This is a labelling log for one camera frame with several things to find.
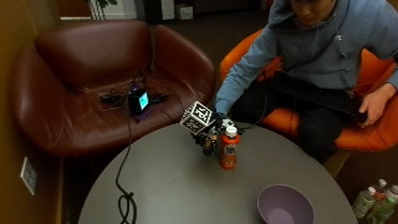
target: plastic bottle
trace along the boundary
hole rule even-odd
[[[389,197],[395,200],[393,204],[398,204],[398,185],[392,185],[387,190],[384,197]]]
[[[385,184],[387,184],[385,180],[379,179],[376,184],[371,185],[371,187],[375,189],[375,193],[372,196],[377,201],[384,199]]]
[[[395,200],[387,197],[384,200],[376,201],[368,215],[365,216],[365,221],[368,224],[383,224],[388,219],[389,215],[393,213]]]
[[[356,218],[364,217],[365,213],[368,212],[369,208],[372,207],[372,204],[375,202],[373,192],[375,192],[375,189],[372,187],[368,187],[367,190],[361,190],[357,193],[355,201],[352,202],[352,205],[351,205],[351,210],[352,210],[352,213],[355,214]]]
[[[219,166],[224,170],[232,170],[236,167],[236,145],[239,136],[236,135],[236,128],[230,126],[224,129],[222,139],[222,152]]]

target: round gray table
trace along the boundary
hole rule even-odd
[[[93,185],[79,224],[121,223],[122,193],[114,179],[125,152]],[[255,200],[271,184],[292,186],[306,195],[314,224],[356,223],[343,192],[323,167],[291,141],[259,127],[240,136],[236,168],[230,171],[219,167],[218,154],[202,156],[200,147],[178,124],[151,132],[130,146],[119,183],[134,192],[139,224],[264,223]]]

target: bowl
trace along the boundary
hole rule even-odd
[[[312,224],[312,206],[292,187],[267,186],[256,197],[258,212],[267,224]]]

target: man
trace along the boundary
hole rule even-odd
[[[215,109],[232,119],[255,123],[280,106],[299,113],[298,144],[320,163],[335,152],[344,116],[318,105],[294,105],[286,97],[252,83],[271,59],[280,55],[288,77],[322,89],[349,92],[360,67],[360,50],[398,62],[398,13],[384,0],[275,0],[268,24],[246,55],[231,67],[218,90]],[[361,127],[381,116],[398,87],[398,69],[364,99]]]

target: orange bottle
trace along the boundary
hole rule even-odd
[[[232,170],[236,167],[236,145],[239,136],[236,135],[236,128],[230,126],[224,129],[222,139],[222,152],[219,166],[224,170]]]

